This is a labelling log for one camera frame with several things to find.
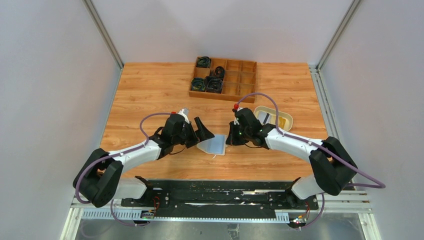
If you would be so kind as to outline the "yellow VIP card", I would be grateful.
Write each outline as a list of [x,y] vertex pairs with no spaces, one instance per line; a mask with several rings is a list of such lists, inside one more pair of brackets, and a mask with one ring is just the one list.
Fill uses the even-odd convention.
[[280,128],[284,128],[285,127],[285,125],[286,125],[286,123],[287,123],[287,119],[285,118],[285,117],[283,117],[283,116],[279,116],[278,118],[278,126],[280,127]]

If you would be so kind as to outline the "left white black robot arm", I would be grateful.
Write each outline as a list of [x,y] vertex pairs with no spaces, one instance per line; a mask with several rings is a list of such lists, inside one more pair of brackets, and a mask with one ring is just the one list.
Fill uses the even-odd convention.
[[167,113],[167,117],[164,126],[141,143],[115,151],[95,149],[73,181],[77,200],[97,208],[114,199],[149,200],[148,182],[141,177],[122,178],[123,173],[171,154],[177,145],[188,149],[214,138],[199,117],[194,119],[197,129],[184,112]]

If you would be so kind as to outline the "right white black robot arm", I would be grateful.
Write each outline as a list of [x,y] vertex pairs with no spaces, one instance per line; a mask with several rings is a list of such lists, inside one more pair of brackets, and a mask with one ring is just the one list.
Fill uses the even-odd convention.
[[321,193],[337,196],[356,175],[356,164],[337,138],[306,138],[275,124],[262,124],[251,109],[238,104],[232,111],[235,119],[230,122],[229,145],[251,142],[258,148],[285,152],[311,165],[311,175],[295,179],[285,190],[288,200],[299,202]]

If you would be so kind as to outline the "white leather card holder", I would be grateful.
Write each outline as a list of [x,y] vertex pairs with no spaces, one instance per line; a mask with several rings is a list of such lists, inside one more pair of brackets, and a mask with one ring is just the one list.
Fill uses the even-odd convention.
[[215,137],[198,143],[196,147],[206,154],[224,156],[227,147],[226,139],[226,135],[216,134]]

